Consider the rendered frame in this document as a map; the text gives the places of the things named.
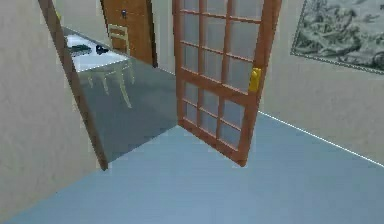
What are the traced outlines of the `brown glazed room door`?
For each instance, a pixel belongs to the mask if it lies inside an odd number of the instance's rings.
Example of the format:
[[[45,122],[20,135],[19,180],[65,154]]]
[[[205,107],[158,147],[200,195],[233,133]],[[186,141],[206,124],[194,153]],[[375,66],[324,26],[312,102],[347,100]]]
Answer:
[[[178,125],[247,164],[282,0],[172,0]],[[262,70],[249,92],[253,68]]]

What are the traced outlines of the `brown wooden room door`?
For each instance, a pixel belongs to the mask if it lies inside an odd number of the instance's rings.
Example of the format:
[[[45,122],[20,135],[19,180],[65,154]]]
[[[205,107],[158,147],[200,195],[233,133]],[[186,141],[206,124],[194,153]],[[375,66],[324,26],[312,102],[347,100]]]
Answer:
[[[105,27],[108,24],[128,29],[130,56],[152,67],[158,66],[152,0],[100,0]],[[122,18],[126,10],[127,18]]]

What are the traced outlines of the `cream wooden chair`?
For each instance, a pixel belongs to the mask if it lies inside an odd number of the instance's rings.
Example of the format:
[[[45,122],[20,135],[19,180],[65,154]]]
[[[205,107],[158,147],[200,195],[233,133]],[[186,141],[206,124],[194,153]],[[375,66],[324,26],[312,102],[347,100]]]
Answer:
[[[107,30],[112,47],[125,54],[130,54],[128,29],[125,26],[108,24]]]

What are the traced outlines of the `white table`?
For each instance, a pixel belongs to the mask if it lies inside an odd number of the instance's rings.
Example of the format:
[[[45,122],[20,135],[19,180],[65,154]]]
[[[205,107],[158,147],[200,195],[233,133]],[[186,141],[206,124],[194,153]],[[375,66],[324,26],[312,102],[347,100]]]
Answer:
[[[68,49],[74,45],[87,45],[92,49],[90,54],[72,57],[76,72],[81,81],[87,81],[90,87],[93,87],[93,80],[99,79],[104,88],[104,92],[109,94],[108,81],[114,81],[120,88],[120,92],[126,103],[131,109],[132,103],[129,99],[125,77],[130,76],[130,83],[135,83],[132,59],[128,56],[115,53],[112,50],[98,55],[96,53],[96,42],[88,40],[80,35],[70,34],[65,37]]]

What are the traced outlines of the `dark flat object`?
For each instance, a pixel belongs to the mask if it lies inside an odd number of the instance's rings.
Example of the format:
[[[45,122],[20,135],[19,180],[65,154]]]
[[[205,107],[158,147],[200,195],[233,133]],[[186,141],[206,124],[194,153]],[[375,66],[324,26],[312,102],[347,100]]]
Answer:
[[[69,51],[72,57],[77,57],[85,54],[90,54],[92,52],[92,49],[87,45],[81,44],[70,47]]]

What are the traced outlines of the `grey framed wall picture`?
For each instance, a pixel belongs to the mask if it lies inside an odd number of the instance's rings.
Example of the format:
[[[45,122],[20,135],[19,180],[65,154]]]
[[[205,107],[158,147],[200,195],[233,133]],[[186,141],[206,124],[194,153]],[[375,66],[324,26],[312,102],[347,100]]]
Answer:
[[[384,0],[305,0],[291,53],[384,76]]]

